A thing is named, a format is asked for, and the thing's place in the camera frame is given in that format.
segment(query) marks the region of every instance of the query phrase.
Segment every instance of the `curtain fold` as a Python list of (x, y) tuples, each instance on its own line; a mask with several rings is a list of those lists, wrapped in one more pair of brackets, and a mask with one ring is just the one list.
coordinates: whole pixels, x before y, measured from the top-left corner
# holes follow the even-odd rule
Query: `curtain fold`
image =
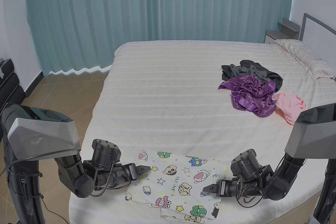
[(26, 0), (46, 75), (109, 66), (128, 41), (263, 42), (289, 18), (292, 0)]

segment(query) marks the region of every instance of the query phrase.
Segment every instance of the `tile floor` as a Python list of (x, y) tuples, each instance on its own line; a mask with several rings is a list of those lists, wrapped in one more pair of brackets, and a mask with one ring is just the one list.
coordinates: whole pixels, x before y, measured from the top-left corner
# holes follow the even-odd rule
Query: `tile floor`
[[(103, 89), (108, 72), (82, 73), (81, 75), (48, 75), (44, 77), (23, 105), (52, 109), (61, 112), (76, 122), (80, 143), (83, 142), (86, 129), (92, 118), (92, 110)], [(0, 159), (3, 158), (3, 144), (0, 143)], [(57, 164), (53, 159), (39, 162), (43, 177), (40, 178), (40, 191), (48, 209), (60, 214), (69, 221), (70, 191), (59, 181)], [(0, 161), (0, 171), (4, 163)], [(286, 216), (272, 224), (303, 224), (311, 214), (318, 196), (298, 206)], [(60, 217), (49, 213), (42, 205), (44, 218), (48, 224), (64, 224)], [(18, 220), (11, 195), (8, 191), (6, 177), (0, 177), (0, 224), (13, 223)], [(336, 224), (336, 217), (331, 221)]]

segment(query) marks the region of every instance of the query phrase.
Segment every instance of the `purple satin garment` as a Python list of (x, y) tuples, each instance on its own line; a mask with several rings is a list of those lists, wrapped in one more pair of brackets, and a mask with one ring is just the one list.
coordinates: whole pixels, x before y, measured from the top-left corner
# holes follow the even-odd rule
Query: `purple satin garment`
[(218, 89), (231, 90), (232, 106), (237, 110), (249, 110), (259, 117), (267, 117), (275, 110), (275, 101), (272, 100), (276, 89), (275, 82), (263, 83), (255, 74), (230, 78)]

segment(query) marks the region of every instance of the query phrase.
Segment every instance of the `yellow star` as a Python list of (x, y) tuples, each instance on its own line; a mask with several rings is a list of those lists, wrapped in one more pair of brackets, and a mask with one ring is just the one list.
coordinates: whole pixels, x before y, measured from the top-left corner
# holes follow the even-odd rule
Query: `yellow star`
[(183, 209), (182, 205), (180, 205), (180, 206), (176, 206), (176, 211), (181, 212), (181, 211), (183, 211), (183, 210), (184, 210), (184, 209)]

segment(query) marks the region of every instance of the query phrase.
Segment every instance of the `bed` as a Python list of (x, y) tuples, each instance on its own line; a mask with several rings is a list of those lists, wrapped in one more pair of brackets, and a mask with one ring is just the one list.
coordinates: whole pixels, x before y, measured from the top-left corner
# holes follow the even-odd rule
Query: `bed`
[[(321, 36), (314, 29), (325, 28), (321, 24), (314, 28), (310, 21), (305, 26), (313, 34), (306, 34), (303, 28), (301, 40), (313, 42), (315, 48), (321, 40), (333, 47), (334, 36)], [(275, 44), (130, 42), (115, 53), (86, 131), (82, 159), (91, 158), (92, 140), (101, 138), (120, 147), (123, 164), (137, 164), (143, 149), (162, 149), (229, 163), (240, 152), (254, 148), (262, 165), (269, 163), (275, 168), (284, 154), (292, 126), (284, 121), (280, 111), (259, 118), (235, 110), (230, 91), (217, 90), (222, 82), (221, 65), (238, 65), (243, 59), (259, 62), (280, 74), (281, 90), (295, 91), (305, 100), (307, 108), (336, 102), (333, 80), (313, 80), (291, 55)], [(290, 193), (280, 201), (261, 201), (253, 208), (243, 209), (234, 199), (222, 199), (217, 219), (209, 223), (268, 223), (278, 218), (321, 190), (326, 164), (327, 160), (307, 160)], [(125, 194), (123, 189), (107, 191), (99, 198), (79, 199), (71, 194), (71, 223), (170, 223), (160, 218), (157, 210), (125, 201)]]

